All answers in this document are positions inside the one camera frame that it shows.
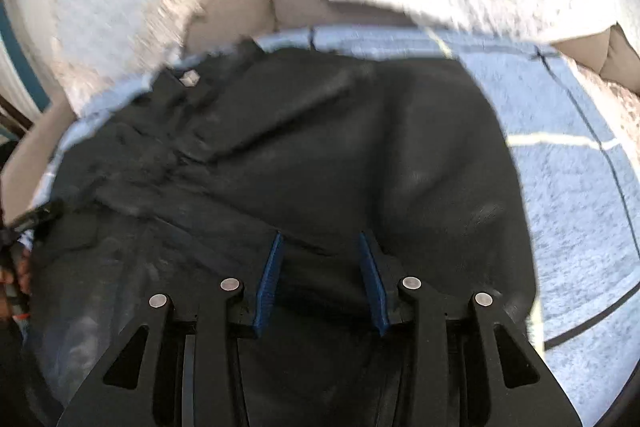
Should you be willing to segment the striped teal hanging cloth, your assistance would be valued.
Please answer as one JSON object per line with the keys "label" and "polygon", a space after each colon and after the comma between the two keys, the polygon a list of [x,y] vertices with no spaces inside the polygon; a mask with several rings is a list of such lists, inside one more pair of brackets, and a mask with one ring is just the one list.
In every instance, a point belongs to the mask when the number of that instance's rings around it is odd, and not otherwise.
{"label": "striped teal hanging cloth", "polygon": [[37,72],[10,0],[1,0],[1,134],[17,141],[51,105],[54,89]]}

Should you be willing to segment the black garment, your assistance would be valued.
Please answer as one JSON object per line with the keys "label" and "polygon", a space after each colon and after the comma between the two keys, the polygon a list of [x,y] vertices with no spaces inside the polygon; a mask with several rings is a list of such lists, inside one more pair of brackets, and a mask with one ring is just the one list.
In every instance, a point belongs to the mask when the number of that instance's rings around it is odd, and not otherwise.
{"label": "black garment", "polygon": [[[540,376],[518,173],[473,78],[246,42],[63,156],[29,362],[70,425],[513,426]],[[256,289],[274,236],[269,324]],[[390,327],[373,324],[358,237]]]}

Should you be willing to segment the blue checked bed sheet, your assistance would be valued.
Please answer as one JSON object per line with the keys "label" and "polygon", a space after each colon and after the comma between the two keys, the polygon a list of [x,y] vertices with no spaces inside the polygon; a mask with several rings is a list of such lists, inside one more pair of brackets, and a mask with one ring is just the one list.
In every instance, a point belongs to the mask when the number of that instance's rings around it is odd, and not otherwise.
{"label": "blue checked bed sheet", "polygon": [[188,87],[207,57],[252,42],[368,61],[446,58],[490,104],[520,184],[535,295],[525,348],[540,380],[513,426],[634,426],[639,421],[639,169],[576,68],[548,46],[416,29],[325,27],[282,32],[194,56],[94,100],[54,156],[42,199],[53,202],[64,154],[175,69]]}

